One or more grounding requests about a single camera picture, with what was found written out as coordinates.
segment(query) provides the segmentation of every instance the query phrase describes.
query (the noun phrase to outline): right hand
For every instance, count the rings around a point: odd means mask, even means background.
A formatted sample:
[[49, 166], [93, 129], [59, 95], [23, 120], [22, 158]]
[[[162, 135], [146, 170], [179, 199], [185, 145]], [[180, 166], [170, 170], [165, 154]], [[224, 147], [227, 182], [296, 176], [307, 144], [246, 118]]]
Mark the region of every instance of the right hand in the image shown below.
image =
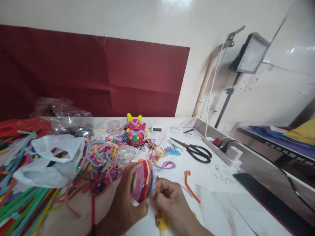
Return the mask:
[[151, 198], [165, 212], [170, 228], [176, 235], [212, 235], [193, 215], [180, 184], [158, 178]]

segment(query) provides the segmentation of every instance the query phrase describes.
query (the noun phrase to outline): digital thermometer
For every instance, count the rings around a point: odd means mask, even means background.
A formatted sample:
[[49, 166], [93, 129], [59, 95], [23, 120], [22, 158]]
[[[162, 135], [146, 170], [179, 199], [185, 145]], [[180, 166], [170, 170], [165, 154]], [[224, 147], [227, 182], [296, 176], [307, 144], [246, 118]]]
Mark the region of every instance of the digital thermometer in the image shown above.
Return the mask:
[[163, 132], [163, 127], [152, 126], [151, 127], [151, 132], [152, 133], [162, 133]]

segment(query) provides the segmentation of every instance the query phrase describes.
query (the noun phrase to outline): white cable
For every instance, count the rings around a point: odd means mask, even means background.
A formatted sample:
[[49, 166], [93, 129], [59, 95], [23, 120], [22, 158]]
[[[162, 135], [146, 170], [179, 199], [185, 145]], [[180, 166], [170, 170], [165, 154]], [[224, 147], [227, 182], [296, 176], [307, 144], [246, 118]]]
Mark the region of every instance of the white cable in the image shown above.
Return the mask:
[[[207, 138], [208, 123], [209, 123], [209, 101], [210, 101], [210, 97], [211, 97], [211, 93], [212, 93], [214, 81], [216, 80], [217, 74], [218, 74], [218, 72], [219, 72], [219, 71], [217, 71], [217, 69], [218, 69], [218, 63], [219, 63], [219, 60], [220, 60], [220, 56], [221, 56], [221, 52], [222, 52], [222, 50], [223, 50], [223, 47], [224, 47], [224, 44], [222, 44], [220, 53], [219, 53], [219, 55], [218, 55], [218, 60], [217, 60], [217, 64], [216, 64], [216, 70], [214, 71], [214, 76], [213, 76], [212, 85], [211, 85], [211, 88], [210, 88], [210, 91], [209, 91], [209, 94], [208, 94], [208, 95], [209, 95], [209, 98], [208, 98], [207, 122], [206, 122], [206, 130], [205, 130], [205, 136], [206, 136], [206, 138]], [[220, 70], [220, 68], [221, 68], [221, 65], [222, 65], [222, 62], [223, 62], [223, 59], [224, 59], [224, 56], [225, 56], [225, 52], [224, 52], [224, 54], [223, 54], [223, 57], [222, 57], [222, 60], [221, 60], [220, 66], [219, 66], [219, 70]]]
[[226, 138], [228, 138], [228, 139], [230, 139], [230, 140], [232, 140], [232, 141], [235, 141], [235, 142], [237, 142], [237, 143], [239, 143], [239, 144], [241, 144], [241, 145], [243, 146], [243, 144], [242, 144], [240, 141], [238, 141], [238, 140], [236, 140], [236, 139], [234, 139], [234, 138], [223, 137], [223, 138], [221, 138], [221, 139], [226, 139]]
[[[220, 63], [220, 66], [219, 66], [218, 72], [219, 72], [219, 70], [220, 70], [220, 68], [221, 68], [221, 65], [222, 65], [222, 62], [223, 62], [223, 59], [224, 59], [224, 56], [225, 56], [225, 53], [226, 53], [226, 49], [227, 49], [227, 48], [225, 48], [225, 51], [224, 51], [224, 54], [223, 54], [222, 61], [221, 61], [221, 63]], [[212, 65], [211, 65], [211, 69], [210, 69], [209, 77], [211, 76], [212, 66], [213, 66], [213, 63], [212, 63]], [[203, 103], [203, 107], [202, 107], [202, 110], [201, 110], [201, 113], [200, 113], [200, 117], [199, 117], [199, 119], [201, 119], [201, 115], [202, 115], [202, 112], [203, 112], [204, 106], [205, 106], [205, 104], [206, 104], [206, 102], [207, 102], [207, 99], [209, 99], [209, 93], [207, 94], [207, 97], [206, 97], [206, 99], [205, 99], [205, 101], [204, 101], [204, 103]]]
[[[213, 64], [214, 64], [214, 63], [212, 63], [212, 64], [211, 64], [211, 67], [210, 67], [210, 73], [209, 73], [208, 80], [210, 79], [210, 76], [211, 76], [211, 72], [212, 72]], [[200, 117], [199, 117], [199, 119], [201, 119], [201, 116], [202, 116], [202, 112], [203, 112], [204, 106], [205, 106], [205, 104], [206, 104], [206, 102], [207, 102], [207, 99], [208, 99], [208, 95], [209, 95], [209, 94], [207, 94], [206, 99], [205, 99], [205, 101], [204, 101], [204, 103], [203, 103], [203, 106], [202, 106], [202, 110], [201, 110], [201, 113], [200, 113]]]

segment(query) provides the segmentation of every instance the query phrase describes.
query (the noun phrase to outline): plug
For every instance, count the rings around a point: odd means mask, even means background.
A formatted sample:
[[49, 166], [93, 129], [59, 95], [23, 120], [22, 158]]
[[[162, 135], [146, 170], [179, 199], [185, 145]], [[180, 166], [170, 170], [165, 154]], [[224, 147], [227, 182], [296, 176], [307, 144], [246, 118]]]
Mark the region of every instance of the plug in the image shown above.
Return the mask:
[[224, 153], [227, 153], [227, 148], [229, 146], [229, 142], [227, 144], [225, 144], [223, 147], [220, 148], [220, 150]]
[[221, 144], [222, 144], [222, 139], [216, 138], [212, 143], [213, 143], [214, 146], [220, 147]]

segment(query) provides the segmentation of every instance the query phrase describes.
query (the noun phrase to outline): power strip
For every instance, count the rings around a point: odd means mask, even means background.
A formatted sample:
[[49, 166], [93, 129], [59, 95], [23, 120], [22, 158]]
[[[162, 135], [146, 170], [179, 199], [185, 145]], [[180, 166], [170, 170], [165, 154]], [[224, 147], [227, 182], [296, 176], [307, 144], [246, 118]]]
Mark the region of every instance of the power strip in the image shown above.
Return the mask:
[[227, 153], [222, 152], [218, 147], [213, 145], [213, 138], [204, 138], [203, 141], [205, 142], [206, 145], [208, 145], [226, 164], [228, 164], [231, 167], [238, 167], [240, 166], [243, 162], [239, 160], [239, 157], [237, 160], [232, 161], [228, 156]]

